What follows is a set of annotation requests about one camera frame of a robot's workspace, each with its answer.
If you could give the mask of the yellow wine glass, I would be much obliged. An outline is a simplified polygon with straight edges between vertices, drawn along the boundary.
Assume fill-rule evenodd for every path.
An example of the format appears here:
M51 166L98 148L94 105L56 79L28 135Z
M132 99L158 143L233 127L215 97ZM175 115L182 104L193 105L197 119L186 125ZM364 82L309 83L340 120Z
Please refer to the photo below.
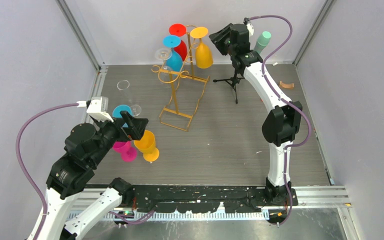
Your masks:
M156 138L151 131L145 130L142 138L134 140L133 144L142 153L143 158L147 162L152 163L159 158L160 151L156 147Z
M198 40L198 45L195 48L195 63L200 69L208 69L213 65L213 56L210 48L203 42L203 38L209 33L204 26L194 28L190 32L190 36Z

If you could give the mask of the blue wine glass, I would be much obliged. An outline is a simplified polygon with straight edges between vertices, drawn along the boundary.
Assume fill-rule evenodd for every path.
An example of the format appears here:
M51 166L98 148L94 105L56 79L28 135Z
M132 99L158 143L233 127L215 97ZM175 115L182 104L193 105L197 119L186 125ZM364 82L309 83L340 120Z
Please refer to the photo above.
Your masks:
M129 115L129 119L132 120L132 109L130 106L126 105L126 104L121 104L121 105L118 105L114 108L114 110L112 111L112 114L111 116L114 118L114 119L123 119L123 116L122 116L122 112L125 111L127 112ZM114 123L113 125L115 127L118 127L118 124L116 123L116 120L114 120ZM132 126L129 125L128 123L124 122L124 125L122 126L123 128L129 128L131 129Z
M180 72L183 66L181 56L174 50L180 44L180 41L181 39L175 35L168 35L162 41L165 47L171 49L172 57L166 62L175 72Z

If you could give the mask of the pink wine glass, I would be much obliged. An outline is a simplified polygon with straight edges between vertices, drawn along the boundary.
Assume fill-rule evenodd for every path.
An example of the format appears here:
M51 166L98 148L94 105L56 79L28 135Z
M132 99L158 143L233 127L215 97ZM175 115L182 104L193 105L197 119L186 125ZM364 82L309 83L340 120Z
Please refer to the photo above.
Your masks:
M120 154L120 157L124 162L128 163L133 162L138 155L137 149L132 146L130 141L116 141L112 149Z

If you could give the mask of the clear wine glass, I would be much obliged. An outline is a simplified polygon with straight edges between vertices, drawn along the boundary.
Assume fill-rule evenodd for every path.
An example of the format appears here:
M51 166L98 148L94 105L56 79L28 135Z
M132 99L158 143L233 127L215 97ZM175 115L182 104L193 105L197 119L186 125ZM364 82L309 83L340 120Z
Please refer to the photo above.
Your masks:
M132 112L131 115L133 117L138 117L142 113L142 108L138 102L131 83L128 80L123 79L117 83L116 87L122 96L123 103L130 107Z
M172 57L172 50L167 47L159 48L158 50L156 50L154 57L162 62L160 69L163 70L163 72L159 74L160 79L163 82L170 82L173 76L169 72L172 72L173 69L167 64L167 60Z

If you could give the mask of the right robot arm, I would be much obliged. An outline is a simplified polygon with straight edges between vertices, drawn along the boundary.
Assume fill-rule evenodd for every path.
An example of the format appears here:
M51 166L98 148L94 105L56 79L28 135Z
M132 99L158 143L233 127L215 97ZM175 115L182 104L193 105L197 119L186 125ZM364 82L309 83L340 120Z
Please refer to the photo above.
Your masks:
M255 89L267 110L261 130L269 144L269 172L263 195L271 205L279 205L291 191L289 175L291 145L299 132L302 105L292 102L265 68L263 58L251 49L249 29L244 24L228 24L209 35L209 39L224 56L230 56L236 74L240 74Z

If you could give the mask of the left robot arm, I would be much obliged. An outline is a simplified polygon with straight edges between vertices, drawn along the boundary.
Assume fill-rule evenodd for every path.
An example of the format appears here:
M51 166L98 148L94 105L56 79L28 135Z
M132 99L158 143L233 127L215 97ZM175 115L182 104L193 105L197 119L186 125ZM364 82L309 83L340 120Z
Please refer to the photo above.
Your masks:
M97 166L117 142L141 140L149 123L122 111L120 118L76 125L65 139L65 154L51 167L46 180L42 213L28 237L30 240L81 240L114 208L128 207L134 187L114 178L104 192L72 220L67 220Z

